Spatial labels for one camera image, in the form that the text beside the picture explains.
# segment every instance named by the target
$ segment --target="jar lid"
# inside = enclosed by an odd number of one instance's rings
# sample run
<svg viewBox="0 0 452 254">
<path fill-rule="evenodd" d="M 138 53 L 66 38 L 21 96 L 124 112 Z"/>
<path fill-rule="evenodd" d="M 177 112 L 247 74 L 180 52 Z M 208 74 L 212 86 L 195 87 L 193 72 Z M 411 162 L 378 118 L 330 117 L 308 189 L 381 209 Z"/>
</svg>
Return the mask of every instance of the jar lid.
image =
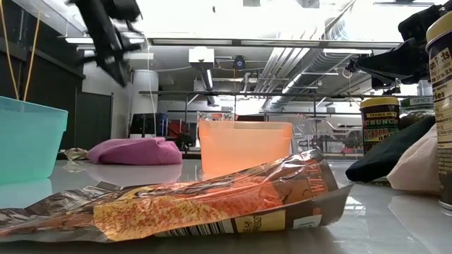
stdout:
<svg viewBox="0 0 452 254">
<path fill-rule="evenodd" d="M 433 107 L 433 97 L 432 96 L 419 96 L 415 98 L 404 99 L 401 102 L 402 107 L 413 107 L 413 106 L 432 106 Z"/>
<path fill-rule="evenodd" d="M 430 28 L 427 30 L 426 38 L 427 38 L 427 46 L 428 50 L 429 46 L 432 42 L 436 41 L 436 39 L 440 38 L 442 35 L 447 32 L 452 31 L 452 11 L 446 13 L 444 16 L 440 17 Z"/>
<path fill-rule="evenodd" d="M 380 97 L 366 99 L 361 102 L 361 109 L 365 107 L 381 106 L 381 105 L 399 105 L 398 99 L 395 97 Z"/>
</svg>

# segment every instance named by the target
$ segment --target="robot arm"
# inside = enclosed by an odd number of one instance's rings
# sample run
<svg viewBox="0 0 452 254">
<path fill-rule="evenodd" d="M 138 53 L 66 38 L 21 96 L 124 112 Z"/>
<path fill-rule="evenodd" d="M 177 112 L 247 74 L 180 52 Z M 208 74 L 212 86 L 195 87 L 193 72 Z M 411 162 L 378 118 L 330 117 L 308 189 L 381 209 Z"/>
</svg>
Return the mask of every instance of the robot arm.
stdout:
<svg viewBox="0 0 452 254">
<path fill-rule="evenodd" d="M 390 88 L 392 84 L 406 85 L 429 79 L 429 56 L 425 51 L 427 29 L 443 14 L 452 11 L 452 0 L 443 6 L 433 5 L 413 14 L 398 26 L 405 40 L 400 46 L 376 56 L 350 59 L 348 71 L 364 71 L 372 75 L 372 88 Z"/>
<path fill-rule="evenodd" d="M 95 46 L 95 55 L 84 58 L 83 63 L 96 61 L 118 84 L 126 87 L 128 64 L 124 54 L 139 50 L 141 45 L 131 44 L 110 18 L 124 21 L 130 31 L 137 32 L 131 25 L 141 15 L 136 0 L 69 0 L 68 4 L 75 4 L 80 10 Z"/>
</svg>

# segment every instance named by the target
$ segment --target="yellow string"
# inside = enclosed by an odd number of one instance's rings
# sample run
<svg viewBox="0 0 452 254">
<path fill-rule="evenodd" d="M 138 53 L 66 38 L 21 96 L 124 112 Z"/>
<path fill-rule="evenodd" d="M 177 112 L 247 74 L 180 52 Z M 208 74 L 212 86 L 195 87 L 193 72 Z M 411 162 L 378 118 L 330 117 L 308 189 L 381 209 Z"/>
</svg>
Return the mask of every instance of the yellow string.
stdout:
<svg viewBox="0 0 452 254">
<path fill-rule="evenodd" d="M 31 72 L 32 72 L 32 69 L 33 69 L 33 61 L 35 60 L 37 34 L 39 33 L 39 30 L 40 30 L 40 20 L 41 20 L 41 8 L 40 7 L 38 8 L 39 10 L 37 12 L 36 31 L 35 31 L 35 38 L 33 40 L 33 48 L 32 48 L 32 51 L 31 51 L 30 68 L 28 69 L 27 83 L 25 85 L 25 94 L 23 95 L 23 101 L 24 102 L 27 101 L 28 86 L 30 84 Z"/>
<path fill-rule="evenodd" d="M 14 77 L 13 64 L 11 63 L 11 55 L 9 54 L 9 45 L 8 45 L 8 34 L 6 32 L 6 22 L 5 15 L 3 11 L 3 0 L 0 0 L 0 14 L 1 14 L 1 24 L 3 25 L 3 33 L 5 37 L 5 45 L 6 45 L 6 57 L 8 58 L 9 71 L 11 73 L 11 79 L 13 80 L 14 92 L 16 94 L 16 99 L 19 99 L 19 91 L 16 84 L 16 78 Z"/>
</svg>

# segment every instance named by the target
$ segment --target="countertop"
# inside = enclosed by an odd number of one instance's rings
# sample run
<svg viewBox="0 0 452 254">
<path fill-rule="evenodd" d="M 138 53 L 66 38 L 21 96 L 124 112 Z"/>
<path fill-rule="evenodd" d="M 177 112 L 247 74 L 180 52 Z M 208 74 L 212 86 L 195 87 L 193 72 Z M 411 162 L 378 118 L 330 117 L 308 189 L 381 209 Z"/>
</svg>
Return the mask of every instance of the countertop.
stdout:
<svg viewBox="0 0 452 254">
<path fill-rule="evenodd" d="M 350 184 L 351 160 L 329 160 L 339 185 Z M 63 190 L 110 182 L 119 186 L 198 181 L 201 161 L 158 167 L 56 163 L 45 181 L 0 186 L 0 207 L 26 207 Z M 0 253 L 450 253 L 452 211 L 437 198 L 356 184 L 342 219 L 330 226 L 259 234 L 147 238 L 123 243 L 0 243 Z"/>
</svg>

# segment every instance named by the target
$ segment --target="glass jar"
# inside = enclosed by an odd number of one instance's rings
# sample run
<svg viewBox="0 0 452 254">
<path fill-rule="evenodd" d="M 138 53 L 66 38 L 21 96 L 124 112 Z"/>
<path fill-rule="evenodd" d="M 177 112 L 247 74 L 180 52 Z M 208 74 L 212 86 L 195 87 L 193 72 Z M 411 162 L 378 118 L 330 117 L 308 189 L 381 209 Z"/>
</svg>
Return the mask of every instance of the glass jar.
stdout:
<svg viewBox="0 0 452 254">
<path fill-rule="evenodd" d="M 400 129 L 434 115 L 432 96 L 404 99 L 400 108 Z"/>
</svg>

